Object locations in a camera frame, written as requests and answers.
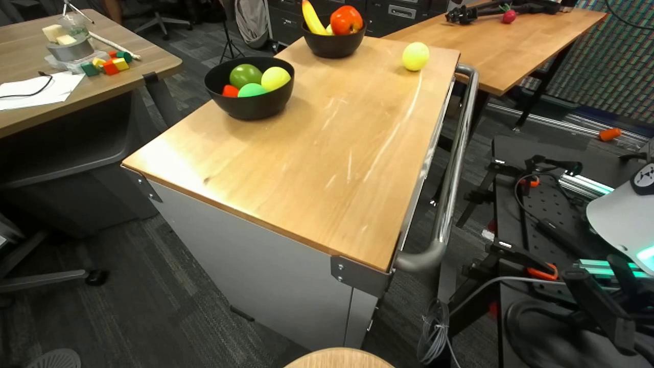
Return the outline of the yellow green plush lemon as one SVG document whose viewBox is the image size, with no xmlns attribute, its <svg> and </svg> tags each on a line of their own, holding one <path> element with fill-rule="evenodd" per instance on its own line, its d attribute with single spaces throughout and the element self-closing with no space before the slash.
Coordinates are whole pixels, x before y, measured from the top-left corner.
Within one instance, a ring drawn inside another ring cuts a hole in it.
<svg viewBox="0 0 654 368">
<path fill-rule="evenodd" d="M 277 90 L 281 86 L 285 86 L 289 82 L 289 74 L 284 70 L 284 68 L 267 68 L 264 74 L 261 74 L 261 86 L 266 90 Z"/>
</svg>

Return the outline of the small red plush strawberry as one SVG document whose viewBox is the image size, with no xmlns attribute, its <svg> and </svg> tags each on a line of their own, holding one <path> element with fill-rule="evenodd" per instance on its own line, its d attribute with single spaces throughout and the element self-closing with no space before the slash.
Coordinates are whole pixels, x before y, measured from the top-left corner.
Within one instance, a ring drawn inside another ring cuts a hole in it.
<svg viewBox="0 0 654 368">
<path fill-rule="evenodd" d="M 236 98 L 236 94 L 239 94 L 236 86 L 232 86 L 232 84 L 223 86 L 223 92 L 220 92 L 223 98 Z"/>
</svg>

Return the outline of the green plush apple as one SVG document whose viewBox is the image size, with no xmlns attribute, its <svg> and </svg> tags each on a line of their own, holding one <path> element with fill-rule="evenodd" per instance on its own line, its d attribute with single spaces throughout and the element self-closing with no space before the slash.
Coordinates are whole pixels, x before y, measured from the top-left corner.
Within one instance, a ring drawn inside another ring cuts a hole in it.
<svg viewBox="0 0 654 368">
<path fill-rule="evenodd" d="M 261 71 L 253 63 L 239 63 L 229 74 L 229 82 L 236 88 L 244 84 L 258 84 L 260 79 Z"/>
</svg>

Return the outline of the yellow plush banana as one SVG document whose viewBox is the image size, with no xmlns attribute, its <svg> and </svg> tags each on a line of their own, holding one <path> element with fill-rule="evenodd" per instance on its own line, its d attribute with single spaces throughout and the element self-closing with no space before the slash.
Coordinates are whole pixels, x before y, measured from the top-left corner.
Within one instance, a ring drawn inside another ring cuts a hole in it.
<svg viewBox="0 0 654 368">
<path fill-rule="evenodd" d="M 313 34 L 325 34 L 325 36 L 326 36 L 326 34 L 333 34 L 333 33 L 321 23 L 321 19 L 319 19 L 315 5 L 311 4 L 311 0 L 303 0 L 299 9 L 303 9 L 304 25 L 308 27 L 308 30 L 311 30 Z"/>
</svg>

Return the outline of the orange red plush tomato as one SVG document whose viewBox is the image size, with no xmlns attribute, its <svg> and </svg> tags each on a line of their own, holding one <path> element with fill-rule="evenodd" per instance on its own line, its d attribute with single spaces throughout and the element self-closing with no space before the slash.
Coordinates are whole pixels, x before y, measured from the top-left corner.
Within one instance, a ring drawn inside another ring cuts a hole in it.
<svg viewBox="0 0 654 368">
<path fill-rule="evenodd" d="M 330 30 L 334 34 L 352 34 L 363 27 L 363 19 L 357 8 L 353 5 L 338 5 L 329 17 Z"/>
</svg>

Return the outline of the green plush ball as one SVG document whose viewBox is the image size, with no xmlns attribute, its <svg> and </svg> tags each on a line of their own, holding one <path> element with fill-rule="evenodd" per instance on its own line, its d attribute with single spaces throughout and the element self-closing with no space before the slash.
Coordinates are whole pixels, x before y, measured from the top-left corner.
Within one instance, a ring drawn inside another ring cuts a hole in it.
<svg viewBox="0 0 654 368">
<path fill-rule="evenodd" d="M 254 98 L 264 94 L 267 94 L 267 90 L 261 84 L 248 82 L 239 88 L 236 98 Z"/>
</svg>

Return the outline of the yellow plush ball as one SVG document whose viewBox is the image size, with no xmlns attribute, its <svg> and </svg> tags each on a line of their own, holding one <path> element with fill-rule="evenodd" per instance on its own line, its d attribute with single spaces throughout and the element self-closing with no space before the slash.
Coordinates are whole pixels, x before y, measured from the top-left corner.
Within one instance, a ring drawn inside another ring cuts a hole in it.
<svg viewBox="0 0 654 368">
<path fill-rule="evenodd" d="M 408 42 L 402 51 L 402 68 L 408 71 L 421 71 L 431 56 L 431 51 L 425 42 Z"/>
</svg>

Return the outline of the colourful toy blocks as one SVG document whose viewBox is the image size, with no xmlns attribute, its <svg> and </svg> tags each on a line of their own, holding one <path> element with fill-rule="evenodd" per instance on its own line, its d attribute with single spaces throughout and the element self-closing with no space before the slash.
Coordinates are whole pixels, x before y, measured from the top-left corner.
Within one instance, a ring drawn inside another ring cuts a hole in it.
<svg viewBox="0 0 654 368">
<path fill-rule="evenodd" d="M 79 63 L 79 70 L 87 76 L 87 78 L 93 78 L 93 76 L 113 76 L 113 74 L 120 74 L 120 71 L 127 71 L 132 63 L 132 55 L 127 52 L 127 51 L 109 51 L 107 55 L 103 56 L 91 56 L 87 61 L 82 61 Z"/>
</svg>

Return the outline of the white cart with wooden top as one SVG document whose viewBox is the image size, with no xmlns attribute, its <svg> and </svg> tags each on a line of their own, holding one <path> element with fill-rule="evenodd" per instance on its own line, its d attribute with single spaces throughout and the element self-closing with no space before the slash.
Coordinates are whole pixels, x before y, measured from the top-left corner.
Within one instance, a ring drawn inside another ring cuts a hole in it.
<svg viewBox="0 0 654 368">
<path fill-rule="evenodd" d="M 229 304 L 299 345 L 361 344 L 407 238 L 460 52 L 413 74 L 402 48 L 368 36 L 322 60 L 296 40 L 280 115 L 207 102 L 122 161 Z"/>
</svg>

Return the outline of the far black bowl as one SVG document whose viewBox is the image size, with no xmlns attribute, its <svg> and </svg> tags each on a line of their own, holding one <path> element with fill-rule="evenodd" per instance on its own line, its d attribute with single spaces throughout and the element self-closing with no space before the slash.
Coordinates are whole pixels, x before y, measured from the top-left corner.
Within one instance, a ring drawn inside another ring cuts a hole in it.
<svg viewBox="0 0 654 368">
<path fill-rule="evenodd" d="M 363 39 L 363 33 L 352 33 L 352 34 L 313 34 L 304 33 L 304 40 L 308 48 L 316 56 L 326 56 L 326 60 L 342 60 L 355 52 Z"/>
</svg>

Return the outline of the black bowl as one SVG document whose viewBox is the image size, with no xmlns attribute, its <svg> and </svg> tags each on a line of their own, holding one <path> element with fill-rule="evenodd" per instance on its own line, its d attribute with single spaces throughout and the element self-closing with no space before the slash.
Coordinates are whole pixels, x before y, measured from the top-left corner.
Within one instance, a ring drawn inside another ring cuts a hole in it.
<svg viewBox="0 0 654 368">
<path fill-rule="evenodd" d="M 326 56 L 326 60 L 342 60 L 355 52 L 363 39 L 363 33 L 352 33 L 352 34 L 313 34 L 304 33 L 304 40 L 308 48 L 316 56 Z"/>
<path fill-rule="evenodd" d="M 280 115 L 291 95 L 293 65 L 277 56 L 230 60 L 205 71 L 203 88 L 232 119 L 269 119 Z"/>
</svg>

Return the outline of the near black bowl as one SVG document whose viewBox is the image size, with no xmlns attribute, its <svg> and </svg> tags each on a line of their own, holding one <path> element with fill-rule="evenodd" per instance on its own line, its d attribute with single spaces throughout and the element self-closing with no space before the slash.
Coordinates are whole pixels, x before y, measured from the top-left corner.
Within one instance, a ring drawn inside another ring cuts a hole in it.
<svg viewBox="0 0 654 368">
<path fill-rule="evenodd" d="M 232 119 L 269 119 L 280 115 L 291 95 L 293 65 L 277 56 L 230 60 L 205 71 L 203 88 Z"/>
</svg>

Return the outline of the round wooden stool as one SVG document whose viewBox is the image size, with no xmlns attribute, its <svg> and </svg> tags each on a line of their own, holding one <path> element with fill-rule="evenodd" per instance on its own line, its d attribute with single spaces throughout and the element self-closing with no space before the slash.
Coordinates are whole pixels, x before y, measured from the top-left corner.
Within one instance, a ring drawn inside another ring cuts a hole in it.
<svg viewBox="0 0 654 368">
<path fill-rule="evenodd" d="M 375 353 L 355 348 L 322 348 L 308 351 L 284 368 L 393 368 L 390 362 Z"/>
</svg>

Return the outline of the wooden desk far right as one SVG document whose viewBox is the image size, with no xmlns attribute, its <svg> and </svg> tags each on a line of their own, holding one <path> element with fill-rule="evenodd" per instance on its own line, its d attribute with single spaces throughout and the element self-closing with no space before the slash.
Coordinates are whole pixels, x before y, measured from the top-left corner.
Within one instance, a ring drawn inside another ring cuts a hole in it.
<svg viewBox="0 0 654 368">
<path fill-rule="evenodd" d="M 605 11 L 581 8 L 519 15 L 511 25 L 499 19 L 449 25 L 446 17 L 432 17 L 390 33 L 390 39 L 457 48 L 460 61 L 477 71 L 479 88 L 502 95 L 603 20 Z"/>
</svg>

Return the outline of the black tool with red tip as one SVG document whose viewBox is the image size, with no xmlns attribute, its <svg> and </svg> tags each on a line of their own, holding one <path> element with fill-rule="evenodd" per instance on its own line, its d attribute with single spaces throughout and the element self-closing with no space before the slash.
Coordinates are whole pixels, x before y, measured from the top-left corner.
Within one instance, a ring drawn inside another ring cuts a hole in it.
<svg viewBox="0 0 654 368">
<path fill-rule="evenodd" d="M 556 15 L 563 8 L 559 0 L 488 0 L 484 4 L 460 4 L 446 15 L 452 25 L 471 25 L 479 17 L 499 17 L 511 25 L 519 15 Z"/>
</svg>

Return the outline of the white paper sheets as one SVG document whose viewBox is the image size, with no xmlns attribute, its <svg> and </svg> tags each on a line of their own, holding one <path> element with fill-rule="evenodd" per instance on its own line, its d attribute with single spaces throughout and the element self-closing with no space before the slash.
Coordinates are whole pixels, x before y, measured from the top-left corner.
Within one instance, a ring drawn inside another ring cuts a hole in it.
<svg viewBox="0 0 654 368">
<path fill-rule="evenodd" d="M 65 102 L 82 79 L 83 74 L 57 71 L 30 79 L 2 82 L 0 111 L 17 111 Z"/>
</svg>

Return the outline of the clear plastic container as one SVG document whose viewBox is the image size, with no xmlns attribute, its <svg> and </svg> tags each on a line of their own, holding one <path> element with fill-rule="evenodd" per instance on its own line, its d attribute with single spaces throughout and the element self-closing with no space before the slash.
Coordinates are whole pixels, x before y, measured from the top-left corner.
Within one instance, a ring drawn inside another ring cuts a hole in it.
<svg viewBox="0 0 654 368">
<path fill-rule="evenodd" d="M 89 20 L 82 15 L 62 15 L 43 27 L 47 48 L 57 61 L 76 61 L 93 52 L 89 45 Z"/>
</svg>

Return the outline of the wooden desk with papers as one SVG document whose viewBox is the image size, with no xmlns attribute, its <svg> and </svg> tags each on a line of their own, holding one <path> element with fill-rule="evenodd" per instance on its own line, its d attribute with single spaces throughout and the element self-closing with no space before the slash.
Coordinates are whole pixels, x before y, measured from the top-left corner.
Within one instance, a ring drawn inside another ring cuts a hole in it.
<svg viewBox="0 0 654 368">
<path fill-rule="evenodd" d="M 91 30 L 136 55 L 113 76 L 52 71 L 43 28 L 57 17 L 25 20 L 0 28 L 2 56 L 2 171 L 3 187 L 43 183 L 65 176 L 118 165 L 145 143 L 142 120 L 125 107 L 113 117 L 93 119 L 93 107 L 129 98 L 146 82 L 173 74 L 182 60 L 118 27 L 95 9 L 86 9 Z"/>
</svg>

